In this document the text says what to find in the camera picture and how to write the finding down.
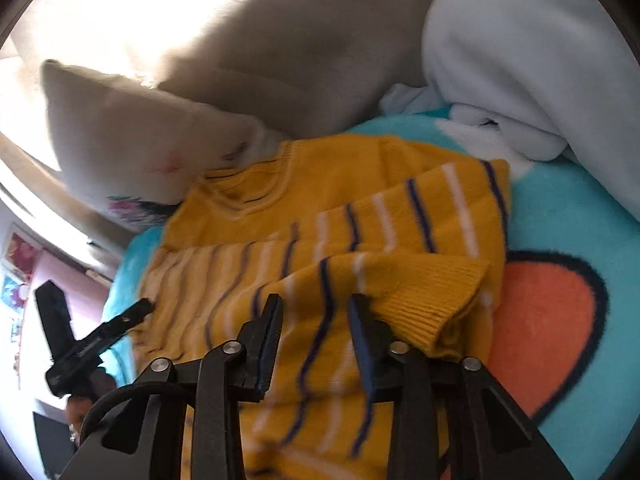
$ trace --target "light blue blanket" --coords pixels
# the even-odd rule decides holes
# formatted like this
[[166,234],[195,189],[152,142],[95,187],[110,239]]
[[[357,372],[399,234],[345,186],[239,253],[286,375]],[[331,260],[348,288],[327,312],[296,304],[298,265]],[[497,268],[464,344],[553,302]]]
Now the light blue blanket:
[[[575,480],[596,480],[640,414],[640,224],[580,166],[568,160],[525,160],[491,128],[418,115],[378,118],[353,131],[396,134],[510,162],[512,253],[490,367],[495,366],[494,373],[514,398],[530,408]],[[105,319],[136,301],[138,283],[160,237],[161,229],[154,228],[131,243]],[[501,328],[505,323],[509,330]],[[521,333],[523,342],[504,369],[500,352],[501,346],[513,345],[509,332]],[[554,362],[562,361],[549,358],[554,354],[566,362]],[[107,352],[105,361],[118,384],[133,379],[126,338]],[[533,397],[524,391],[534,391]]]

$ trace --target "knit fabric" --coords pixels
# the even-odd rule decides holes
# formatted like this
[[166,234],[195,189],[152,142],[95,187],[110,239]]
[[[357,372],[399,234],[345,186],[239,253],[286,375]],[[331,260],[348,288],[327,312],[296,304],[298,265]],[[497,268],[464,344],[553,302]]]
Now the knit fabric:
[[275,160],[207,173],[142,281],[156,309],[132,331],[138,369],[203,357],[276,292],[271,388],[241,412],[247,476],[383,479],[393,409],[361,390],[348,300],[369,296],[376,317],[429,356],[485,360],[509,203],[504,161],[395,137],[285,142]]

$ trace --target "picture on wall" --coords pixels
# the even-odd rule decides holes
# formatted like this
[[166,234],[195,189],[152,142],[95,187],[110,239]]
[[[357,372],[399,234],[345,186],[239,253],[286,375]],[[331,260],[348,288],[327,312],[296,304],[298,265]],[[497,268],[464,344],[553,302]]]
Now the picture on wall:
[[24,303],[29,295],[29,285],[23,283],[9,272],[4,273],[2,288],[0,288],[0,300],[14,313],[22,316]]
[[42,246],[15,225],[11,227],[2,264],[29,285]]
[[11,326],[11,342],[20,342],[20,333],[22,332],[22,318],[14,319],[14,323]]

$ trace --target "white pillow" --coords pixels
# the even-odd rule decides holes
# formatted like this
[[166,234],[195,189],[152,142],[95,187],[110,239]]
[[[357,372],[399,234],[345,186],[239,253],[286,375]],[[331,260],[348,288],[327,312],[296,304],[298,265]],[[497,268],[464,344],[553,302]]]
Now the white pillow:
[[269,158],[284,138],[120,75],[47,60],[40,79],[68,193],[136,231],[162,223],[199,173]]

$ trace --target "navy blue stripe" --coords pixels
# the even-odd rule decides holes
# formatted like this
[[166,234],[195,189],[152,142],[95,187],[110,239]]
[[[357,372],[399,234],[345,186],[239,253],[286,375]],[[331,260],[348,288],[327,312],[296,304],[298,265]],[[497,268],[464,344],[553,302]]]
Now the navy blue stripe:
[[320,322],[320,326],[318,327],[318,332],[316,332],[316,336],[314,337],[314,341],[311,345],[311,349],[306,356],[305,362],[302,364],[302,368],[300,368],[300,373],[298,375],[298,389],[302,394],[302,400],[298,405],[298,414],[296,415],[296,421],[293,426],[290,428],[287,436],[284,437],[282,441],[282,445],[286,446],[289,444],[300,428],[302,427],[302,423],[305,420],[306,407],[311,400],[311,392],[306,386],[306,375],[309,373],[309,369],[311,365],[318,357],[318,352],[320,351],[320,347],[322,343],[326,339],[326,336],[329,332],[329,327],[331,326],[331,322],[334,319],[335,314],[335,300],[331,291],[331,283],[329,281],[329,273],[327,270],[328,258],[324,258],[320,261],[319,270],[320,270],[320,284],[322,288],[322,296],[324,298],[324,317]]
[[[157,303],[159,303],[160,299],[164,296],[164,288],[166,287],[167,282],[169,281],[169,272],[171,272],[172,270],[174,270],[174,267],[176,265],[178,265],[180,263],[180,260],[177,258],[170,266],[169,268],[164,272],[164,274],[162,275],[162,281],[160,282],[160,289],[158,290],[158,300]],[[155,312],[151,313],[151,320],[149,322],[149,326],[146,329],[146,334],[151,334],[152,333],[152,329],[155,326],[155,322],[156,322],[156,316],[155,316]]]
[[264,467],[262,469],[247,469],[245,470],[244,474],[247,475],[248,477],[266,476],[266,475],[277,476],[278,471],[273,467]]
[[267,286],[266,283],[263,283],[261,286],[259,286],[254,294],[254,298],[252,299],[251,302],[251,318],[252,319],[258,319],[258,316],[260,316],[260,295],[262,294],[262,290]]
[[200,319],[200,314],[203,313],[204,308],[207,305],[206,300],[209,297],[209,292],[211,291],[211,289],[213,288],[213,285],[215,284],[214,270],[216,267],[216,262],[218,260],[219,251],[220,251],[220,245],[216,245],[211,251],[211,256],[209,258],[209,265],[207,266],[207,277],[206,277],[207,282],[205,284],[204,292],[202,293],[202,296],[198,300],[198,307],[196,308],[196,312],[191,316],[189,322],[187,323],[187,326],[184,327],[184,330],[180,335],[180,341],[178,342],[178,350],[180,350],[180,353],[178,354],[178,357],[173,359],[173,361],[181,360],[186,354],[186,350],[184,349],[184,346],[186,343],[186,337],[190,333],[193,323]]
[[433,238],[431,238],[431,227],[429,225],[429,220],[427,219],[427,213],[425,212],[422,201],[420,200],[420,196],[418,195],[418,190],[415,187],[415,179],[407,179],[406,190],[408,191],[409,198],[411,199],[412,205],[414,206],[415,219],[420,226],[420,231],[422,231],[422,241],[424,243],[424,249],[428,253],[435,253],[436,245],[433,243]]
[[209,318],[204,325],[204,339],[207,343],[207,348],[209,350],[213,350],[213,342],[211,341],[211,325],[213,323],[216,314],[218,313],[218,309],[220,305],[229,297],[229,295],[236,290],[240,282],[242,282],[242,277],[246,272],[246,268],[249,266],[249,251],[251,250],[251,246],[255,244],[255,242],[248,243],[242,248],[242,255],[240,256],[240,269],[238,270],[238,274],[236,274],[236,278],[234,282],[229,286],[227,290],[225,290],[224,294],[220,296],[219,300],[216,302],[213,310],[209,314]]
[[187,272],[187,269],[191,270],[191,267],[196,263],[196,254],[198,253],[199,250],[204,249],[203,247],[199,247],[196,250],[193,251],[193,254],[191,255],[191,260],[189,262],[187,262],[187,264],[185,264],[185,266],[182,268],[182,272],[180,274],[180,289],[178,292],[178,298],[175,302],[175,306],[174,306],[174,310],[171,313],[171,319],[169,320],[169,323],[167,323],[166,329],[164,330],[164,333],[162,334],[162,339],[160,341],[160,346],[158,348],[156,348],[156,351],[162,351],[164,350],[164,348],[166,347],[167,343],[169,342],[169,334],[173,331],[174,326],[175,326],[175,322],[178,319],[178,313],[181,310],[182,304],[184,303],[184,297],[187,293],[187,278],[189,276],[189,272]]
[[358,232],[356,214],[351,203],[345,204],[344,212],[347,215],[347,222],[349,222],[349,225],[351,226],[351,245],[349,246],[349,252],[353,253],[353,251],[358,249],[358,245],[360,244],[360,233]]
[[504,235],[504,244],[507,246],[509,241],[508,234],[508,221],[509,214],[507,213],[507,206],[504,203],[504,197],[502,196],[502,192],[500,191],[500,187],[498,186],[498,181],[495,179],[495,171],[494,167],[488,163],[486,160],[481,160],[482,165],[484,166],[484,170],[486,171],[486,176],[489,178],[489,186],[491,187],[491,192],[494,194],[495,201],[498,204],[498,209],[500,209],[500,220],[502,221],[502,234]]
[[360,454],[360,449],[362,448],[362,444],[369,436],[369,429],[371,428],[371,423],[373,421],[373,402],[367,398],[367,405],[364,413],[364,420],[362,421],[362,425],[360,426],[360,430],[358,431],[358,436],[356,437],[353,446],[351,447],[351,458],[357,458]]
[[[348,306],[349,320],[358,319],[356,304],[353,300],[349,301]],[[371,352],[367,346],[364,330],[361,323],[349,323],[351,327],[351,341],[353,342],[353,351],[356,354],[358,368],[360,369],[360,384],[367,394],[367,397],[374,393],[373,376],[375,373],[374,362]]]
[[300,231],[298,229],[298,222],[293,222],[291,224],[291,235],[289,239],[289,243],[287,244],[287,249],[284,253],[284,260],[282,262],[282,272],[280,273],[280,279],[283,280],[287,276],[289,276],[289,266],[291,264],[291,255],[293,254],[293,247],[296,245],[296,242],[300,240]]

